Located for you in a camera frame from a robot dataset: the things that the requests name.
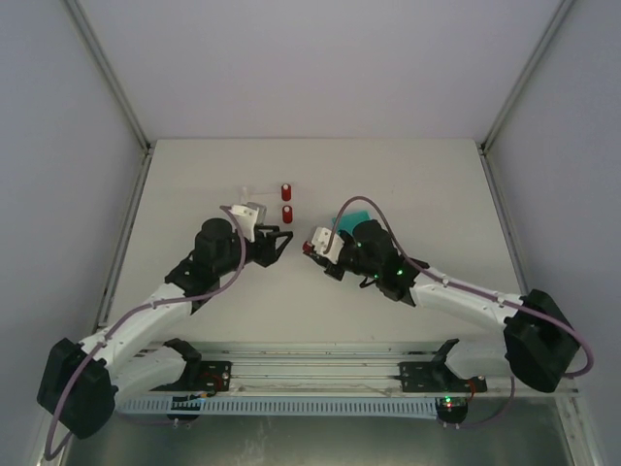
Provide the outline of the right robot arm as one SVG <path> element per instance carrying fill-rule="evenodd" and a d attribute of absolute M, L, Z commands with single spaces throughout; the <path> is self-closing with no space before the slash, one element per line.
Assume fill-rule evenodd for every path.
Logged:
<path fill-rule="evenodd" d="M 487 331 L 479 341 L 445 342 L 432 371 L 440 382 L 448 377 L 515 377 L 533 390 L 552 393 L 580 348 L 547 293 L 502 293 L 451 278 L 407 256 L 374 219 L 352 232 L 318 227 L 303 253 L 337 281 L 351 273 L 362 278 L 362 286 L 374 286 L 394 302 L 440 311 Z"/>

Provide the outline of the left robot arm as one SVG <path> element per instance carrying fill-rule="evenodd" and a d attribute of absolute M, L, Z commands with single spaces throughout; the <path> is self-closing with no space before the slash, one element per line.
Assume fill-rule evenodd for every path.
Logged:
<path fill-rule="evenodd" d="M 54 424 L 86 439 L 118 406 L 145 391 L 197 395 L 223 389 L 223 382 L 206 373 L 201 353 L 184 340 L 168 340 L 147 355 L 140 352 L 221 293 L 223 276 L 236 278 L 249 262 L 273 265 L 293 238 L 275 225 L 255 226 L 248 234 L 240 226 L 236 220 L 206 220 L 193 250 L 144 304 L 77 343 L 64 338 L 52 347 L 37 401 Z"/>

